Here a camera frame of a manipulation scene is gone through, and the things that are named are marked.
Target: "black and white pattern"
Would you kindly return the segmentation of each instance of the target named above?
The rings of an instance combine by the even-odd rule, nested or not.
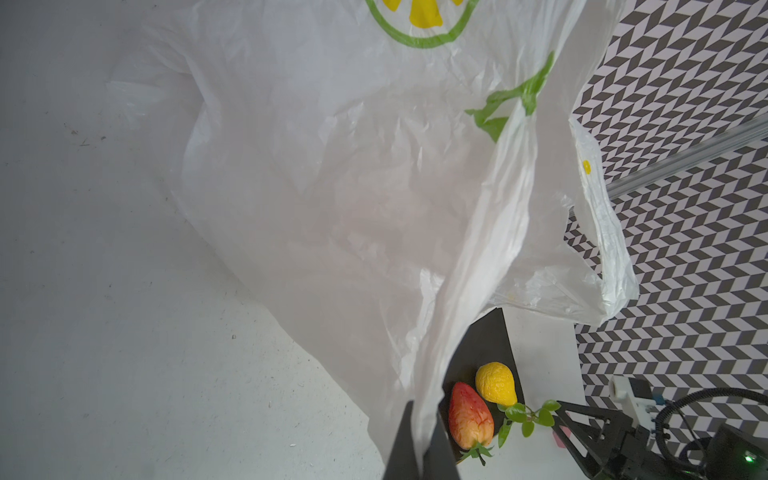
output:
[[[766,0],[637,0],[574,112],[606,181],[768,113]]]
[[[644,377],[665,399],[714,386],[768,390],[768,138],[614,203],[641,294],[603,326],[576,328],[588,403],[616,408],[612,374]],[[599,272],[575,222],[565,237]],[[768,438],[768,411],[751,402],[685,410],[698,435],[729,419]],[[674,452],[690,436],[679,416],[670,425]]]

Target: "red strawberry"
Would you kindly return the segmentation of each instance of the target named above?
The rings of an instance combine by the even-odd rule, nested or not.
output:
[[[448,425],[459,448],[468,450],[462,460],[471,456],[480,458],[485,465],[480,454],[491,456],[486,446],[493,440],[493,417],[485,401],[466,383],[457,382],[453,386]]]

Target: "pink object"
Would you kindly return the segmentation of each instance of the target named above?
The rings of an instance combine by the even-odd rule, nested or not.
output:
[[[571,437],[571,429],[568,427],[561,427],[563,429],[563,432],[565,432],[565,436],[568,438]],[[554,437],[554,442],[558,444],[558,447],[561,449],[565,448],[565,444],[560,440],[560,437],[558,437],[558,434],[554,432],[554,429],[552,429],[552,436]]]

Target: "white plastic bag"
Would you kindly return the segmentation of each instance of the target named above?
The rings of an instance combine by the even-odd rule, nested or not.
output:
[[[184,214],[370,417],[386,460],[410,399],[425,451],[484,308],[595,324],[637,294],[599,148],[569,124],[620,14],[200,2],[151,18],[109,86]],[[563,241],[573,204],[604,279]]]

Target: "white table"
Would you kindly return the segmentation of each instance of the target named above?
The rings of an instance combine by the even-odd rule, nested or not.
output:
[[[108,102],[158,3],[0,7],[0,478],[378,479],[365,416],[166,201]],[[583,401],[570,325],[509,329],[530,402]],[[579,478],[549,432],[508,444],[465,480]]]

